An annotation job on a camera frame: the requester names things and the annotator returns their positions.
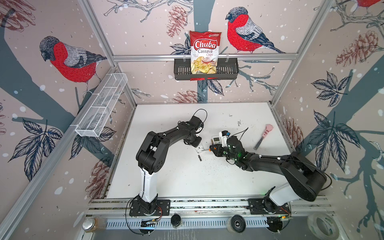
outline white wire mesh basket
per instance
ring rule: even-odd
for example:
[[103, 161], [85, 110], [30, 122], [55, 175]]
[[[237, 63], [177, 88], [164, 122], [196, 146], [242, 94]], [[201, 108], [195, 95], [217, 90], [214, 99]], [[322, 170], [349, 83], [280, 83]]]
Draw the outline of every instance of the white wire mesh basket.
[[87, 110], [75, 131], [81, 137], [99, 137], [116, 102], [122, 93], [127, 76], [124, 73], [112, 73]]

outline gray floor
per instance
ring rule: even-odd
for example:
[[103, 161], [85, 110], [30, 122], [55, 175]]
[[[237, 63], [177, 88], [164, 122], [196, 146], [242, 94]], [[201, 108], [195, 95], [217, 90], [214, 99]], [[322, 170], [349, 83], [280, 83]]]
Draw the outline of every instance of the gray floor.
[[136, 235], [127, 230], [105, 230], [93, 234], [92, 240], [318, 240], [307, 226], [307, 217], [295, 217], [281, 234], [266, 228], [246, 228], [241, 234], [233, 234], [225, 228], [191, 230], [155, 230], [150, 236]]

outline bird's head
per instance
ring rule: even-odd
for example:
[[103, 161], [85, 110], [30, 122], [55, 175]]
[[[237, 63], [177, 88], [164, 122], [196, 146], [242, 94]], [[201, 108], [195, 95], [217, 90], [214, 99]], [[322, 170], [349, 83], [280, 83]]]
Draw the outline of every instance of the bird's head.
[[44, 61], [46, 61], [48, 59], [51, 60], [51, 61], [56, 60], [53, 48], [59, 42], [60, 41], [57, 38], [53, 37], [53, 36], [45, 37], [41, 41], [41, 43], [40, 43], [40, 52], [41, 52], [41, 56], [43, 57]]
[[248, 14], [248, 11], [245, 9], [245, 7], [235, 7], [229, 11], [225, 19], [228, 20], [230, 23], [233, 23], [238, 16], [243, 14]]

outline robotic arm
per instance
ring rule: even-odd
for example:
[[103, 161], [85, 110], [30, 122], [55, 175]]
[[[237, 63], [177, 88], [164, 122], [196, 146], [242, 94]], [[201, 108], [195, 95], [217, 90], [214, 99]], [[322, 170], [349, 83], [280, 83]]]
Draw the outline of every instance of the robotic arm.
[[156, 173], [164, 165], [168, 148], [181, 139], [184, 140], [185, 144], [197, 147], [201, 141], [198, 134], [203, 127], [204, 123], [193, 115], [189, 121], [179, 122], [176, 127], [166, 132], [149, 132], [147, 134], [136, 154], [136, 160], [142, 169], [141, 182], [143, 185], [137, 200], [144, 214], [151, 215], [155, 211], [157, 201]]
[[222, 144], [209, 148], [215, 156], [226, 157], [235, 161], [236, 166], [245, 171], [266, 171], [284, 175], [288, 183], [273, 187], [263, 199], [264, 210], [275, 212], [286, 202], [302, 198], [313, 202], [326, 182], [325, 174], [308, 159], [297, 152], [284, 156], [262, 156], [246, 152], [236, 136], [228, 137], [228, 132], [221, 132]]

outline bird illustration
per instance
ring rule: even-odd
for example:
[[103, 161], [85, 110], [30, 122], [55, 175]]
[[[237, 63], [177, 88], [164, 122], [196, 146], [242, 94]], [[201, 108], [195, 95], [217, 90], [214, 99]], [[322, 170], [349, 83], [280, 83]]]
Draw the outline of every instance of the bird illustration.
[[225, 19], [228, 20], [228, 40], [237, 49], [236, 53], [240, 51], [252, 53], [259, 48], [269, 48], [278, 53], [284, 53], [266, 38], [263, 30], [254, 24], [244, 7], [232, 8]]
[[76, 83], [87, 83], [83, 96], [86, 93], [92, 93], [88, 90], [88, 81], [93, 75], [97, 76], [97, 65], [107, 59], [99, 54], [88, 52], [84, 48], [72, 47], [60, 42], [53, 36], [48, 36], [41, 41], [40, 51], [44, 61], [49, 59], [66, 79]]
[[[342, 4], [349, 2], [349, 1], [352, 1], [352, 0], [345, 0], [341, 3], [339, 3], [339, 5], [342, 5]], [[372, 13], [368, 12], [368, 8], [372, 5], [374, 5], [375, 3], [378, 3], [381, 0], [353, 0], [353, 1], [356, 2], [357, 5], [356, 5], [356, 8], [352, 11], [352, 13], [350, 15], [354, 15], [355, 11], [359, 7], [365, 7], [365, 9], [367, 10], [367, 13], [364, 16], [366, 16], [368, 14], [372, 14]]]

